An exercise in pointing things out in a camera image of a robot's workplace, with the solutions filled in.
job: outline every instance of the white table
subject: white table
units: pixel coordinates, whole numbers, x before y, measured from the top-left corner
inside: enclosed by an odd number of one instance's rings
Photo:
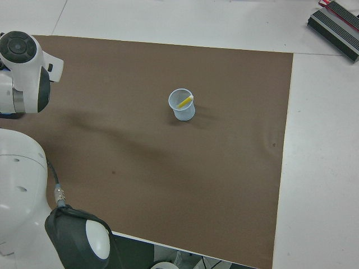
[[[359,13],[357,0],[339,0]],[[3,0],[0,31],[294,52],[273,269],[359,264],[359,64],[315,0]]]

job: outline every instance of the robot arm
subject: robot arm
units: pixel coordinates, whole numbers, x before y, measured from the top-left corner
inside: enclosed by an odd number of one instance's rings
[[[50,82],[61,78],[63,60],[44,52],[31,35],[0,37],[0,113],[38,113],[49,102]]]

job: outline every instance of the brown mat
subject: brown mat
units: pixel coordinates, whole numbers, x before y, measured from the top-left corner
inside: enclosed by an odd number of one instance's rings
[[[43,112],[0,126],[42,145],[69,204],[114,231],[271,268],[292,54],[37,38],[62,79]],[[189,122],[167,102],[181,87]]]

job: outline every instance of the cable connector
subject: cable connector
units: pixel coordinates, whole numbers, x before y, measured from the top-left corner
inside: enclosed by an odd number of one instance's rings
[[[55,185],[54,195],[55,195],[55,202],[56,202],[57,206],[64,207],[66,205],[65,204],[65,192],[61,188],[60,184]]]

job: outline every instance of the white round object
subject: white round object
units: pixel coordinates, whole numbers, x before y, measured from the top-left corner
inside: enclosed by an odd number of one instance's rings
[[[178,267],[170,262],[160,262],[153,266],[151,269],[178,269]]]
[[[93,220],[86,221],[86,236],[93,252],[100,259],[107,259],[110,254],[110,238],[106,228]]]

